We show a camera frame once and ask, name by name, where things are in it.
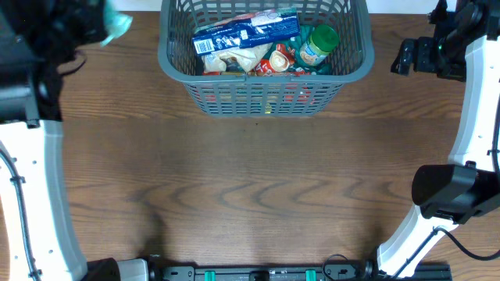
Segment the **mint green small packet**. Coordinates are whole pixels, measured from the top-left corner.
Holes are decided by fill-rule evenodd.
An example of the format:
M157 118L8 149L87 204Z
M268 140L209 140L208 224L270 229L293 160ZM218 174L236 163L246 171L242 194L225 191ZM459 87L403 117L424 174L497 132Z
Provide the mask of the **mint green small packet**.
M100 45L105 47L111 41L123 36L130 29L133 17L115 10L110 1L105 1L103 22L107 36L100 42Z

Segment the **green lid jar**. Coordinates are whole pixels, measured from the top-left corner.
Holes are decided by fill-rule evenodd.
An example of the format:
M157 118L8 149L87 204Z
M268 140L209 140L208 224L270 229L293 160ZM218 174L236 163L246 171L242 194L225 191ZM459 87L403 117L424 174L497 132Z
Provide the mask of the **green lid jar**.
M307 66L318 66L339 45L337 32L326 24L314 27L302 44L299 56Z

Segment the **green coffee sachet bag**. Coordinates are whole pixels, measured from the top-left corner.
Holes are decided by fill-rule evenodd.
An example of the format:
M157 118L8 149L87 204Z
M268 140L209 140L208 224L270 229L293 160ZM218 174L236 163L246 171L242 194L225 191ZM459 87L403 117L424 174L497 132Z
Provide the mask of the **green coffee sachet bag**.
M316 72L316 75L332 74L332 66L325 62L326 59L318 66L307 66L299 56L300 48L313 28L312 25L301 25L298 36L273 43L270 50L252 71L282 73L298 72L299 69L303 69L305 72Z

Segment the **red spaghetti pack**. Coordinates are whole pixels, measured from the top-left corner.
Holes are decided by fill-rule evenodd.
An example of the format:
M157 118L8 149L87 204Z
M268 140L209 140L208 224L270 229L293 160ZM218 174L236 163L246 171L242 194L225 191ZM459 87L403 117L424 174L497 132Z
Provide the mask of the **red spaghetti pack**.
M255 72L251 71L248 73L242 73L242 72L208 72L208 73L203 73L203 76L236 76L236 77L264 77L265 79L269 80L270 78L292 78L292 77L300 77L300 76L310 76L311 74L316 75L316 72L305 72L303 69L299 69L298 72L282 72L282 73L264 73L264 72ZM254 86L251 86L249 90L247 90L247 87L244 84L238 84L235 87L236 89L236 94L235 94L235 101L237 104L237 107L242 107L243 104L247 101L245 95L250 94L250 106L252 110L256 110L258 106L262 105L262 101L264 96L267 96L267 104L268 106L272 106L277 103L278 95L280 93L280 89L276 84L270 84L268 86L268 93L264 94L264 89L261 84L256 84ZM308 99L310 98L310 95L312 93L312 87L310 86L304 86L299 88L299 92L296 94L295 92L298 90L298 87L295 84L287 84L284 88L284 100L283 103L285 104L291 104L294 99L298 103L303 103L305 104ZM231 92L230 92L230 87L229 86L224 86L224 85L219 85L218 91L219 93L217 94L214 90L209 90L207 87L203 88L203 91L205 92L205 100L210 104L210 105L215 105L217 99L220 99L222 102L222 105L227 107L230 104L231 101Z

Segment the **beige paper pouch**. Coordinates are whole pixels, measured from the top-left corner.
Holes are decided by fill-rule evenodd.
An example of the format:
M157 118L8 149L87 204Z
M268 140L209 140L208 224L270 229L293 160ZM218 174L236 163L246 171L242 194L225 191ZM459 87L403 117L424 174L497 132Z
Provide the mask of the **beige paper pouch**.
M252 48L230 48L203 55L204 72L224 72L231 62L236 62L245 73L250 72L263 59L272 45L272 43L268 43Z

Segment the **blue Kleenex tissue pack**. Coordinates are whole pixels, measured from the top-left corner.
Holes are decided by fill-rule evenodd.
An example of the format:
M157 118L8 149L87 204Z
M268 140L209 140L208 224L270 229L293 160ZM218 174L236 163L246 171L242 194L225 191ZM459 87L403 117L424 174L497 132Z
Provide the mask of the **blue Kleenex tissue pack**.
M246 13L198 28L192 38L198 56L233 48L253 48L301 33L295 7Z

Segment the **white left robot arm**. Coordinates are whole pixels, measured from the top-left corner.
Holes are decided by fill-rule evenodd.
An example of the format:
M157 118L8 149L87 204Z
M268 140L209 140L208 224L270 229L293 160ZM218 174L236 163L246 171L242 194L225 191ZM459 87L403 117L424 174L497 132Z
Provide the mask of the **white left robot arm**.
M147 280L146 260L88 261L64 179L60 66L122 35L130 18L105 0L1 4L1 205L12 280Z

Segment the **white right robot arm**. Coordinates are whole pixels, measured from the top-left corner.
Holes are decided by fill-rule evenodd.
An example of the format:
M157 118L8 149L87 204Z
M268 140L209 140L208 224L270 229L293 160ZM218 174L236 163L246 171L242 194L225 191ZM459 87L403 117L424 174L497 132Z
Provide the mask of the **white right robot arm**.
M499 3L459 1L453 12L439 1L429 14L434 35L405 39L391 71L433 73L466 85L461 119L448 161L423 165L412 181L412 207L394 234L376 249L363 277L371 280L438 279L446 267L421 265L442 238L477 261L452 231L499 207Z

